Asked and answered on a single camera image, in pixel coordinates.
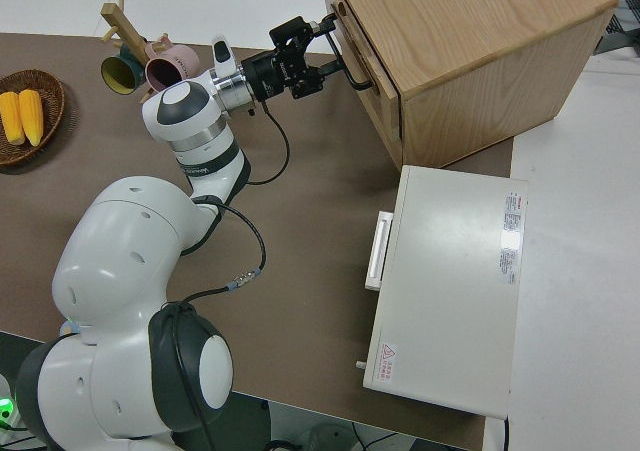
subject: corn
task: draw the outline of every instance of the corn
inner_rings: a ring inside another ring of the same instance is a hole
[[[33,89],[25,89],[20,91],[20,119],[22,119],[22,128],[31,146],[40,144],[44,131],[44,122],[42,117],[42,101],[37,91]]]
[[[13,91],[0,94],[0,117],[7,141],[16,146],[24,143],[18,95]]]

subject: white box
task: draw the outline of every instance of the white box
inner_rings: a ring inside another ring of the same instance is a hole
[[[527,183],[403,166],[364,386],[507,416]]]

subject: wooden cabinet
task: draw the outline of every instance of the wooden cabinet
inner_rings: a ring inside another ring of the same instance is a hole
[[[396,166],[442,167],[558,114],[617,0],[325,0]]]

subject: cable connector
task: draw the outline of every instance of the cable connector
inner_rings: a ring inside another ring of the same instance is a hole
[[[250,283],[261,272],[262,272],[262,270],[260,268],[256,268],[256,269],[253,269],[251,271],[247,271],[246,273],[242,273],[240,276],[236,276],[235,278],[233,278],[233,281],[231,281],[231,282],[229,282],[227,284],[227,287],[229,288],[229,291],[233,291],[236,288],[241,288],[245,284]]]

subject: warning label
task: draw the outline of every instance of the warning label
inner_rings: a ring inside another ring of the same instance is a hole
[[[378,381],[390,382],[393,379],[393,367],[398,354],[398,348],[390,343],[381,343],[378,352]]]

